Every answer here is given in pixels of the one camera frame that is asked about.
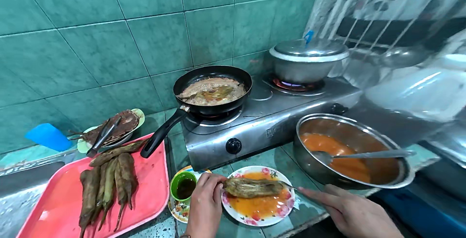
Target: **plate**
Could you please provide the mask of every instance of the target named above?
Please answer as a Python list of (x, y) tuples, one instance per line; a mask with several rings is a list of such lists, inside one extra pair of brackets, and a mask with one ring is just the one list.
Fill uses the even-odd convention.
[[(145, 140), (148, 134), (137, 140)], [(133, 210), (123, 209), (119, 229), (113, 231), (120, 206), (115, 202), (107, 214), (100, 231), (98, 222), (86, 229), (85, 238), (116, 238), (137, 226), (155, 219), (165, 208), (169, 191), (165, 145), (162, 143), (147, 159), (139, 151), (131, 154), (134, 158), (136, 177), (139, 182), (132, 197)], [(80, 173), (90, 169), (90, 158), (86, 157), (61, 167), (50, 178), (44, 193), (27, 217), (17, 238), (77, 238), (79, 214), (83, 188)]]
[[(144, 121), (145, 121), (145, 116), (144, 116), (144, 113), (143, 111), (139, 110), (139, 109), (132, 109), (131, 110), (132, 112), (134, 112), (137, 116), (139, 116), (139, 123), (137, 124), (136, 128), (134, 128), (131, 132), (125, 134), (122, 138), (120, 138), (120, 140), (116, 140), (116, 141), (113, 141), (113, 142), (110, 142), (109, 144), (107, 145), (104, 145), (100, 148), (99, 152), (102, 152), (102, 151), (105, 151), (111, 147), (114, 147), (114, 146), (118, 146), (120, 144), (123, 144), (124, 142), (126, 142), (127, 140), (129, 140), (131, 138), (131, 135), (133, 135), (133, 132), (141, 127), (141, 125), (143, 125)], [(90, 130), (93, 130), (99, 126), (93, 126), (91, 128), (88, 128), (87, 130), (85, 130), (83, 133), (87, 133), (89, 132)], [(83, 139), (79, 139), (78, 140), (78, 143), (77, 143), (77, 148), (78, 148), (78, 151), (80, 153), (86, 153), (87, 151), (89, 151), (89, 149), (92, 147), (92, 144), (86, 142), (85, 140)]]
[[(252, 172), (260, 172), (263, 173), (264, 175), (271, 175), (272, 179), (277, 179), (280, 181), (284, 181), (291, 185), (291, 182), (288, 180), (287, 177), (285, 177), (281, 172), (265, 167), (265, 166), (247, 166), (243, 167), (241, 169), (238, 169), (234, 171), (228, 178), (239, 178), (242, 177), (243, 175), (247, 173), (252, 173)], [(231, 207), (229, 199), (226, 195), (226, 192), (222, 190), (222, 204), (225, 210), (231, 215), (231, 217), (235, 218), (238, 222), (244, 223), (246, 225), (250, 226), (269, 226), (276, 224), (283, 220), (285, 217), (288, 216), (288, 214), (291, 212), (291, 209), (293, 209), (294, 206), (294, 190), (292, 188), (286, 187), (288, 189), (288, 192), (290, 193), (288, 199), (286, 200), (287, 204), (286, 206), (283, 207), (283, 209), (277, 213), (277, 215), (271, 216), (271, 217), (266, 217), (264, 219), (253, 219), (251, 217), (247, 217), (239, 212), (237, 212), (233, 207)]]
[[(179, 174), (180, 172), (184, 172), (184, 171), (189, 171), (189, 172), (194, 173), (194, 175), (196, 176), (196, 179), (198, 180), (201, 177), (201, 174), (203, 172), (212, 173), (210, 170), (201, 170), (199, 172), (195, 172), (192, 169), (192, 166), (189, 165), (179, 170), (175, 175)], [(170, 198), (168, 200), (168, 209), (170, 209), (170, 213), (172, 214), (173, 217), (175, 217), (175, 219), (177, 219), (178, 221), (182, 223), (188, 223), (189, 201), (187, 203), (177, 201), (175, 200), (175, 198), (173, 198), (173, 195), (170, 193)]]

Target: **stove knob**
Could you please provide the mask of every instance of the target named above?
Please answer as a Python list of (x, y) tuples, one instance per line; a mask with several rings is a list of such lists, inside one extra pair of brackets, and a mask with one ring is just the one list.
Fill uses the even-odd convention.
[(334, 103), (330, 107), (330, 114), (332, 115), (343, 115), (347, 111), (348, 111), (348, 108), (339, 103)]
[(241, 151), (242, 145), (241, 141), (237, 138), (231, 138), (230, 140), (226, 141), (225, 149), (227, 152), (231, 154), (237, 154)]

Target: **soy sauce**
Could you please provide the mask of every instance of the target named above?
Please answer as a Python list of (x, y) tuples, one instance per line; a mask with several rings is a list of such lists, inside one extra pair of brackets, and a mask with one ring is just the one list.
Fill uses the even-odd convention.
[(192, 179), (183, 179), (178, 183), (178, 187), (176, 189), (177, 197), (180, 200), (184, 200), (191, 196), (194, 188), (196, 187), (196, 182)]

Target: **frying pan handle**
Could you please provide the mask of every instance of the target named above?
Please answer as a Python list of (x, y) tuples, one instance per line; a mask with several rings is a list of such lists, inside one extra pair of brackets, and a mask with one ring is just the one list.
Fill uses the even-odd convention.
[(188, 115), (188, 112), (189, 107), (185, 105), (182, 105), (179, 109), (177, 109), (175, 113), (150, 137), (147, 144), (141, 150), (141, 156), (143, 158), (148, 158), (155, 151), (155, 149), (157, 149), (160, 143), (162, 143), (170, 129), (173, 128), (173, 126), (175, 126), (182, 119), (184, 119)]

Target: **green tile wall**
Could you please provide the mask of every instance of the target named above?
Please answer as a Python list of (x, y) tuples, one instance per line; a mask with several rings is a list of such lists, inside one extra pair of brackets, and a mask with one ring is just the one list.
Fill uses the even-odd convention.
[(124, 109), (169, 114), (193, 68), (258, 74), (271, 46), (300, 38), (313, 3), (0, 0), (0, 154), (33, 145), (23, 136), (43, 122), (69, 134)]

